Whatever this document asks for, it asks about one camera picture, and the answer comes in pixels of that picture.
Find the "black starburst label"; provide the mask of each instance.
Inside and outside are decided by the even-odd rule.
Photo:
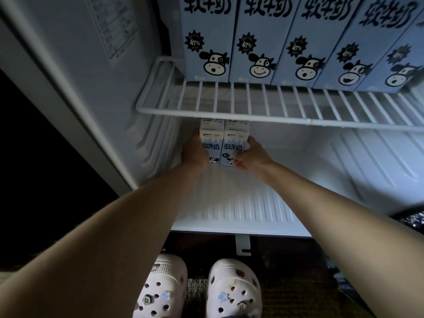
[[[203,37],[200,35],[200,32],[197,33],[196,30],[193,30],[193,33],[188,33],[188,37],[186,37],[187,41],[184,42],[191,51],[199,52],[200,49],[203,49]]]
[[[299,38],[294,38],[294,41],[290,42],[290,45],[286,48],[290,57],[301,55],[304,50],[306,50],[306,38],[300,36]]]
[[[352,44],[348,44],[346,47],[343,47],[342,50],[337,53],[337,59],[339,62],[344,62],[351,60],[356,53],[359,51],[359,45],[353,42]]]
[[[250,32],[248,32],[247,35],[243,35],[243,37],[239,39],[239,43],[237,43],[236,46],[241,53],[251,53],[253,48],[256,47],[255,35],[250,35]]]
[[[405,59],[408,56],[408,53],[411,52],[411,46],[400,46],[399,48],[393,50],[392,53],[388,55],[387,61],[394,65],[397,62],[401,62],[402,59]]]

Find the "person's right arm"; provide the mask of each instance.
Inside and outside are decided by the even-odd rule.
[[[292,209],[378,317],[423,317],[424,238],[274,162],[253,137],[235,155]]]

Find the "paper label on wall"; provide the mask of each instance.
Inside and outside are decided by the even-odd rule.
[[[103,48],[114,66],[133,42],[138,26],[131,0],[86,0]]]

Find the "white wire rack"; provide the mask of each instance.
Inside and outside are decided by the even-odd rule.
[[[157,58],[136,109],[156,115],[424,132],[424,100],[407,89],[387,94],[188,82],[171,57]]]

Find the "crocs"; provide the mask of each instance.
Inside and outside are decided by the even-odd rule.
[[[261,315],[261,287],[251,268],[234,259],[215,262],[208,278],[206,318]]]
[[[160,254],[138,297],[133,318],[179,318],[187,293],[187,267],[179,256]]]

